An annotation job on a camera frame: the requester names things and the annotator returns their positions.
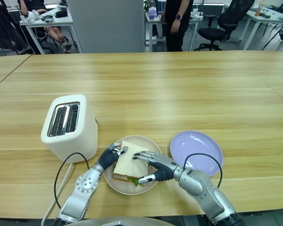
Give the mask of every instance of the purple plate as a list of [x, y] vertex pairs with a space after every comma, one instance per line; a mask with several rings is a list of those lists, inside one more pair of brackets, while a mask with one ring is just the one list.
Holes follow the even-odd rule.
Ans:
[[[220, 166], [223, 164], [223, 154], [219, 145], [208, 135], [197, 131], [188, 130], [177, 134], [172, 139], [170, 150], [173, 159], [182, 167], [185, 158], [193, 153], [209, 154], [219, 162]], [[219, 172], [217, 163], [204, 155], [191, 156], [186, 167], [202, 170], [209, 176]]]

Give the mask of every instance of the bread slice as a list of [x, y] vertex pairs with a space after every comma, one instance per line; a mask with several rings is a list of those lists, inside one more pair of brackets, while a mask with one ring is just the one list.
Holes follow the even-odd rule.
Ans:
[[121, 148], [125, 146], [128, 147], [128, 151], [118, 158], [113, 179], [132, 182], [127, 177], [138, 179], [148, 174], [148, 164], [141, 160], [133, 160], [134, 154], [149, 149], [123, 140]]

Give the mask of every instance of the wooden table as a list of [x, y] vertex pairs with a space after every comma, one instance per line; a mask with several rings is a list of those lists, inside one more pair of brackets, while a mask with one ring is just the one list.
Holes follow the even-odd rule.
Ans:
[[[54, 98], [77, 93], [99, 121], [91, 165], [124, 136], [149, 137], [170, 155], [174, 135], [198, 130], [223, 150], [220, 188], [238, 211], [283, 208], [283, 52], [45, 55], [0, 84], [0, 218], [43, 217], [61, 161], [41, 143], [42, 125]], [[75, 166], [61, 203], [85, 171]], [[102, 179], [86, 217], [201, 213], [174, 180], [125, 196]]]
[[21, 65], [30, 55], [0, 56], [0, 82]]

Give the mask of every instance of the black shirt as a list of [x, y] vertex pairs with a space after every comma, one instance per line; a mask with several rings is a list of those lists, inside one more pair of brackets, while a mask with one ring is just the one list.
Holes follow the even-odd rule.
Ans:
[[[166, 22], [167, 23], [173, 23], [173, 21], [176, 19], [176, 15], [180, 8], [181, 1], [182, 0], [166, 0]], [[185, 11], [181, 19], [182, 25], [187, 25], [189, 23], [193, 2], [194, 2], [193, 0], [190, 0], [188, 8]]]
[[38, 9], [47, 10], [44, 5], [44, 0], [24, 0], [24, 3], [28, 11], [33, 11], [33, 10], [38, 10]]

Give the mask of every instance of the robotic arm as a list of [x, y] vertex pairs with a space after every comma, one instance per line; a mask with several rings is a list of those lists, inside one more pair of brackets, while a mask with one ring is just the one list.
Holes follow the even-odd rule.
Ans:
[[75, 182], [75, 189], [61, 208], [53, 226], [62, 226], [84, 219], [89, 202], [99, 185], [104, 170], [111, 166], [128, 147], [118, 149], [121, 144], [111, 144], [90, 170], [80, 175]]
[[[53, 226], [67, 225], [81, 221], [89, 207], [89, 201], [98, 187], [104, 170], [111, 166], [121, 154], [128, 150], [119, 150], [120, 144], [111, 144], [100, 156], [98, 162], [76, 181], [73, 193], [61, 208]], [[173, 159], [153, 152], [139, 152], [134, 160], [146, 161], [158, 169], [154, 174], [143, 176], [139, 184], [150, 181], [165, 181], [175, 179], [180, 187], [192, 196], [210, 221], [217, 226], [245, 226], [234, 206], [226, 196], [215, 187], [209, 176], [200, 170], [183, 169]]]
[[150, 181], [175, 179], [200, 205], [210, 221], [217, 226], [245, 226], [227, 197], [215, 187], [209, 176], [200, 170], [183, 169], [173, 159], [152, 152], [136, 153], [133, 159], [146, 161], [158, 169], [154, 174], [138, 180], [139, 184]]

